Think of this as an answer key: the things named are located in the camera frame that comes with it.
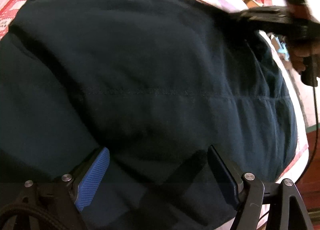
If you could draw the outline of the right hand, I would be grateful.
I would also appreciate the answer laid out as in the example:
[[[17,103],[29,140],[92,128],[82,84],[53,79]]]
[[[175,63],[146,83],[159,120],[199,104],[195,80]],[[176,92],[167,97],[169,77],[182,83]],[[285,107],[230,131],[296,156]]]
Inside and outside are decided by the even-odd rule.
[[[317,62],[319,63],[319,42],[314,42],[313,44],[304,46],[288,45],[287,50],[289,52],[292,66],[299,74],[306,69],[306,66],[303,63],[304,59],[312,54],[316,54],[318,56]]]

